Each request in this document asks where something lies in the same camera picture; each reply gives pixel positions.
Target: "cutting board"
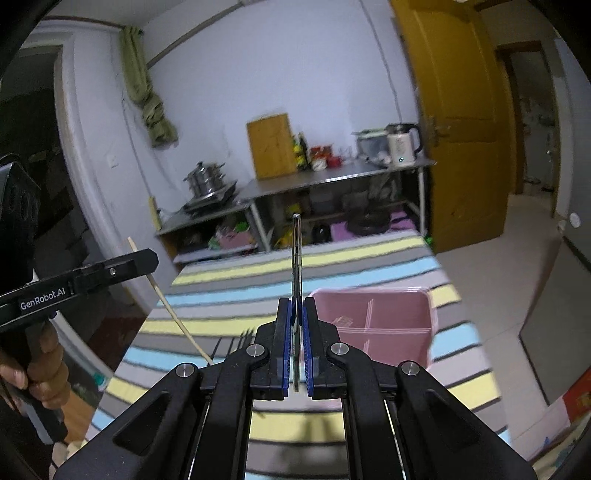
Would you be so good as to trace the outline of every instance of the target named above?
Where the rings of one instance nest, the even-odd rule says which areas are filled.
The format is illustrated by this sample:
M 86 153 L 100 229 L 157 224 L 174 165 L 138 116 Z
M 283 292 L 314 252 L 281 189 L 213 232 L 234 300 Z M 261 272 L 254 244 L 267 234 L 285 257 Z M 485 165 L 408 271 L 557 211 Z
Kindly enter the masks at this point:
M 296 172 L 293 136 L 286 113 L 250 122 L 246 129 L 258 180 Z

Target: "wooden door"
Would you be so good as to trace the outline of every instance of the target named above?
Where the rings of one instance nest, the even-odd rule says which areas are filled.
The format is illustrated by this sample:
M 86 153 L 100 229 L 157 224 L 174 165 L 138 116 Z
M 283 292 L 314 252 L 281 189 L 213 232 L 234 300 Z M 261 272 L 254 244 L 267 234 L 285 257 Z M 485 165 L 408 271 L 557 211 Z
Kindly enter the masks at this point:
M 432 169 L 431 231 L 441 252 L 499 236 L 510 149 L 493 47 L 473 7 L 391 0 L 417 82 Z

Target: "wall light switch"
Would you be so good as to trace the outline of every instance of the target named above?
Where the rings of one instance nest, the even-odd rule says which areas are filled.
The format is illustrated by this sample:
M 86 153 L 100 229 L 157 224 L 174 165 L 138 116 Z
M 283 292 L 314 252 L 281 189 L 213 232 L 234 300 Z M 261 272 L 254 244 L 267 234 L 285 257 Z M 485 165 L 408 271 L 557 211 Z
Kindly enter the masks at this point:
M 569 215 L 570 224 L 575 228 L 579 228 L 581 226 L 581 217 L 578 216 L 576 213 L 571 213 Z
M 115 156 L 111 153 L 107 155 L 107 163 L 109 164 L 109 167 L 111 167 L 111 168 L 115 168 L 117 165 L 119 165 L 119 162 L 117 161 Z

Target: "striped tablecloth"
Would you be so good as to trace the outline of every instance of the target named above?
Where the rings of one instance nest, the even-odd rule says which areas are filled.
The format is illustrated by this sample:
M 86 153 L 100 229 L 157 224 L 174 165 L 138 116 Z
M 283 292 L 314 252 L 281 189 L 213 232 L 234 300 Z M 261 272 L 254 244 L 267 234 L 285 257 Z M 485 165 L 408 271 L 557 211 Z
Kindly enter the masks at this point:
M 437 308 L 431 374 L 509 442 L 501 395 L 478 332 L 460 296 L 415 231 L 303 248 L 303 293 L 320 287 L 422 287 Z M 167 299 L 216 362 L 241 337 L 275 319 L 279 297 L 291 296 L 291 251 L 187 266 Z M 86 439 L 182 362 L 205 367 L 166 310 L 157 306 L 111 379 Z M 249 480 L 346 478 L 340 401 L 312 401 L 305 386 L 284 401 L 256 401 L 246 468 Z

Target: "finger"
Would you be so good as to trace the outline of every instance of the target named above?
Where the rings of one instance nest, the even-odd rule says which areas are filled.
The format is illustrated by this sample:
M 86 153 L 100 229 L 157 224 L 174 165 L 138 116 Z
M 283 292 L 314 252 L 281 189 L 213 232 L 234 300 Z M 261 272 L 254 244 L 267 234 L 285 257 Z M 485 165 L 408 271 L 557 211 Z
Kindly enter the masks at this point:
M 61 360 L 64 357 L 64 348 L 58 345 L 48 353 L 42 353 L 39 358 L 29 364 L 27 373 L 34 382 L 44 382 L 53 378 L 60 368 Z
M 34 383 L 30 386 L 29 392 L 39 401 L 46 401 L 56 396 L 68 383 L 68 367 L 62 363 L 53 378 L 50 380 Z
M 57 408 L 63 407 L 66 403 L 68 403 L 71 391 L 72 389 L 70 384 L 66 383 L 66 386 L 62 388 L 55 397 L 45 400 L 45 402 L 43 402 L 43 406 L 45 408 L 49 408 L 50 410 L 56 410 Z
M 21 390 L 25 389 L 28 385 L 24 368 L 2 350 L 0 350 L 0 377 Z
M 41 335 L 39 337 L 39 344 L 43 353 L 49 353 L 56 349 L 59 340 L 57 339 L 57 331 L 51 322 L 45 322 Z
M 2 398 L 5 402 L 6 405 L 8 405 L 11 410 L 16 410 L 19 411 L 20 413 L 22 413 L 22 400 L 18 397 L 15 397 L 13 395 L 10 396 L 10 398 L 4 396 L 4 395 L 0 395 L 0 398 Z

